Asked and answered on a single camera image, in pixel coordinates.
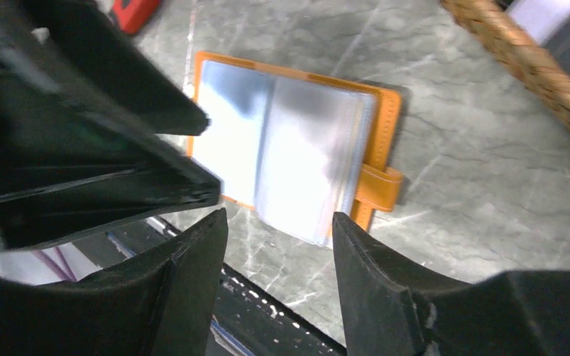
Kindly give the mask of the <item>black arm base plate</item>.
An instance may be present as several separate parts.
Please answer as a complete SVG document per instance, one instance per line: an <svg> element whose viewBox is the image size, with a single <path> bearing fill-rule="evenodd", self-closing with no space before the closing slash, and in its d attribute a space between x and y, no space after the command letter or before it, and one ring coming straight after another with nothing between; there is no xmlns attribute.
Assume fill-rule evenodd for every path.
<svg viewBox="0 0 570 356"><path fill-rule="evenodd" d="M181 230L149 217L107 231L120 253L132 258L176 237ZM347 353L335 341L240 272L220 271L207 355L332 355Z"/></svg>

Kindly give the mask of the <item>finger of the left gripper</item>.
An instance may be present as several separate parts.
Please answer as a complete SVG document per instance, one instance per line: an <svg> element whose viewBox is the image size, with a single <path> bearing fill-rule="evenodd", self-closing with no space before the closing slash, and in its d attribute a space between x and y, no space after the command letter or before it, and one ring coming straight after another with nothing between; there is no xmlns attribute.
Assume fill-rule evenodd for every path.
<svg viewBox="0 0 570 356"><path fill-rule="evenodd" d="M0 61L0 252L214 205L219 193L217 178L158 137L143 147L80 118Z"/></svg>
<svg viewBox="0 0 570 356"><path fill-rule="evenodd" d="M46 27L57 50L103 93L157 134L198 136L207 115L131 40L95 1L21 1L34 24Z"/></svg>

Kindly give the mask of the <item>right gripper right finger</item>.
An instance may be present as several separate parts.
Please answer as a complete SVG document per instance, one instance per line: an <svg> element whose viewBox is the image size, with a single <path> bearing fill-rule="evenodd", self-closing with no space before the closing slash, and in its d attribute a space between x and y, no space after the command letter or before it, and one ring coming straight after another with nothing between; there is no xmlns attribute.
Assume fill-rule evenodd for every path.
<svg viewBox="0 0 570 356"><path fill-rule="evenodd" d="M570 355L570 271L511 270L466 283L332 220L349 355Z"/></svg>

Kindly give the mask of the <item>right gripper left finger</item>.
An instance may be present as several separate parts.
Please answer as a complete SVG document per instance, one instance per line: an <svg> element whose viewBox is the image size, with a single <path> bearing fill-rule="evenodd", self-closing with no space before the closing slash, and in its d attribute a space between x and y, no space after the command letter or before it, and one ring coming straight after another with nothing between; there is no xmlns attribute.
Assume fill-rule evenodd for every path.
<svg viewBox="0 0 570 356"><path fill-rule="evenodd" d="M219 209L78 282L0 278L0 355L204 355L227 237Z"/></svg>

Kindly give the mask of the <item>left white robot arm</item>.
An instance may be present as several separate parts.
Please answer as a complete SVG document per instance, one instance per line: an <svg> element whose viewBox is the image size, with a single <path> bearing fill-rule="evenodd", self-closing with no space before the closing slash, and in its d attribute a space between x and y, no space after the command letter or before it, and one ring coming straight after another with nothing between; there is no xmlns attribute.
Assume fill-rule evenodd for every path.
<svg viewBox="0 0 570 356"><path fill-rule="evenodd" d="M160 134L206 115L94 1L0 1L0 277L75 281L75 241L214 205L219 180Z"/></svg>

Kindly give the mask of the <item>brown woven divided tray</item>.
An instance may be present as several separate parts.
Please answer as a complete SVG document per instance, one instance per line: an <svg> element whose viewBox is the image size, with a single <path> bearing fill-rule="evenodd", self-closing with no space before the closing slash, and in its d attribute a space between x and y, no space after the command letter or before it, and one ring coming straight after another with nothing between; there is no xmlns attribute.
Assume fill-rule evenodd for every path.
<svg viewBox="0 0 570 356"><path fill-rule="evenodd" d="M448 0L441 5L570 130L570 75L547 50L495 1Z"/></svg>

